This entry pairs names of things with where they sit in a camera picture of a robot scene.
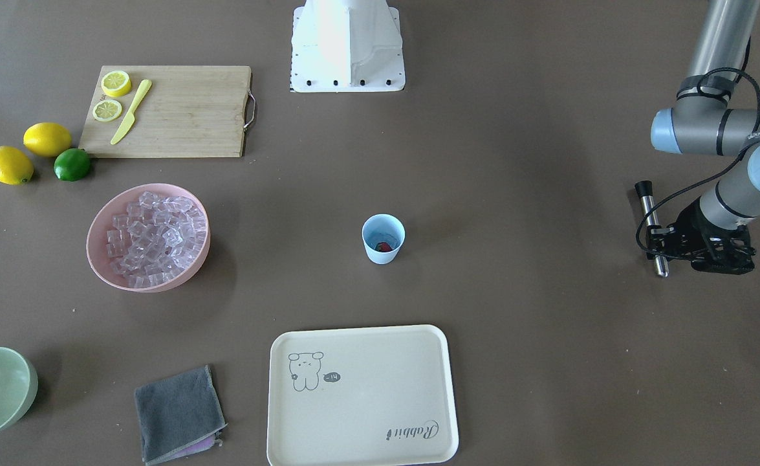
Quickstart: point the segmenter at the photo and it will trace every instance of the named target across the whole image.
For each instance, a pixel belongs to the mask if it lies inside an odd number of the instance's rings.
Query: gray towel
[[[210,449],[227,425],[208,366],[135,389],[135,409],[147,466]]]

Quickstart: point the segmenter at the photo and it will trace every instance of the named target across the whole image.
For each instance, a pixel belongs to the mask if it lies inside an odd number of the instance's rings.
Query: cutting board handle
[[[250,125],[253,124],[253,120],[256,119],[256,99],[253,97],[253,94],[250,94],[250,89],[247,89],[247,98],[253,102],[253,108],[250,110],[250,121],[244,122],[244,126],[241,127],[241,130],[243,130],[245,133],[247,133],[247,129],[250,127]]]

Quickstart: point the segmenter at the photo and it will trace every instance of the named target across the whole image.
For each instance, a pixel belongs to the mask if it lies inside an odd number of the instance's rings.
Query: yellow knife
[[[149,86],[152,85],[153,82],[151,80],[142,80],[140,85],[138,85],[138,91],[135,91],[135,97],[132,98],[132,104],[129,104],[129,109],[126,110],[124,119],[122,119],[122,123],[116,131],[116,135],[111,139],[110,144],[118,144],[118,141],[121,141],[124,136],[126,136],[129,129],[131,129],[132,125],[135,123],[135,109],[138,108],[138,104],[144,99],[144,95],[149,91]]]

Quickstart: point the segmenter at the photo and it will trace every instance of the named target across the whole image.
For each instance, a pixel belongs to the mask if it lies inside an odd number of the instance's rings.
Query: lemon slice
[[[119,101],[107,98],[92,107],[92,117],[98,121],[107,123],[107,121],[113,121],[113,119],[118,118],[122,109],[123,107]]]
[[[132,89],[129,74],[120,70],[110,71],[101,79],[101,89],[110,97],[126,95]]]

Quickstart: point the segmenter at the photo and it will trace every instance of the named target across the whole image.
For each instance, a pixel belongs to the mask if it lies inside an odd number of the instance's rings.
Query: lime
[[[110,71],[101,79],[101,89],[104,94],[110,97],[121,97],[126,95],[132,89],[132,83],[129,82],[129,74],[126,71]]]
[[[90,162],[85,150],[65,150],[55,159],[55,175],[65,182],[77,182],[86,177]]]
[[[34,165],[19,148],[0,147],[0,182],[23,184],[32,179]]]
[[[72,147],[72,133],[57,123],[34,124],[24,133],[23,145],[40,157],[55,157]]]
[[[107,123],[107,121],[113,121],[113,119],[118,118],[122,109],[123,107],[119,101],[107,98],[92,107],[92,117],[98,121]]]

